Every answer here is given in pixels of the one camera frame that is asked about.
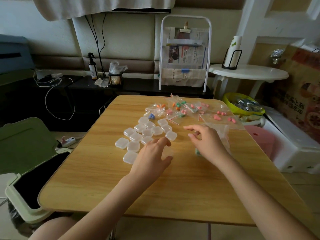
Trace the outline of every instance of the person's left hand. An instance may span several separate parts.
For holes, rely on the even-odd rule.
[[[166,137],[148,142],[140,150],[129,175],[134,176],[140,182],[146,183],[147,187],[153,184],[173,159],[171,156],[166,157],[164,160],[161,159],[165,146],[171,146],[171,142]]]

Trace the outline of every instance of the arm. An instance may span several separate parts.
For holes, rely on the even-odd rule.
[[[139,198],[163,171],[173,157],[161,159],[164,146],[171,146],[166,137],[147,143],[139,152],[131,171],[85,217],[59,240],[105,240],[126,210]]]
[[[201,125],[189,125],[184,129],[196,131],[188,134],[191,141],[226,176],[266,240],[318,239],[246,173],[226,151],[214,129]]]

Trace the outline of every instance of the green trash can lid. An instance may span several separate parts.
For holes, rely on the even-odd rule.
[[[0,128],[0,174],[23,174],[57,153],[58,142],[39,118]]]

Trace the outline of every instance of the tile floor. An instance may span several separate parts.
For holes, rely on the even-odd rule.
[[[85,135],[82,132],[53,132],[56,139],[61,140],[62,136],[74,136],[79,142]],[[320,238],[320,175],[307,173],[284,173],[283,174],[300,197],[306,202],[314,213],[319,225],[313,232]],[[6,182],[13,174],[0,175],[0,203],[3,201]],[[263,236],[256,227],[229,226],[211,224],[212,240],[263,240]],[[129,239],[167,239],[167,240],[205,240],[208,238],[208,224],[196,222],[183,222],[162,219],[145,219],[123,217],[117,224],[116,238],[121,240]],[[7,203],[0,207],[0,240],[25,240],[10,221]]]

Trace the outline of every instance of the wood grain tabletop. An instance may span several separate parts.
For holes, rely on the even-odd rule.
[[[223,104],[212,99],[201,101],[211,107]],[[164,97],[116,97],[44,186],[38,199],[40,205],[55,211],[88,212],[93,209],[131,169],[131,165],[122,160],[127,151],[117,148],[115,142],[120,137],[126,138],[123,131],[137,125],[145,108],[156,102],[165,103]],[[178,133],[172,142],[174,159],[126,215],[254,225],[224,175],[205,158],[195,155],[188,132],[182,128],[190,124],[201,122],[187,116],[180,125],[170,124]],[[294,216],[311,225],[313,217],[306,204],[247,131],[229,130],[228,137],[232,155],[250,176]]]

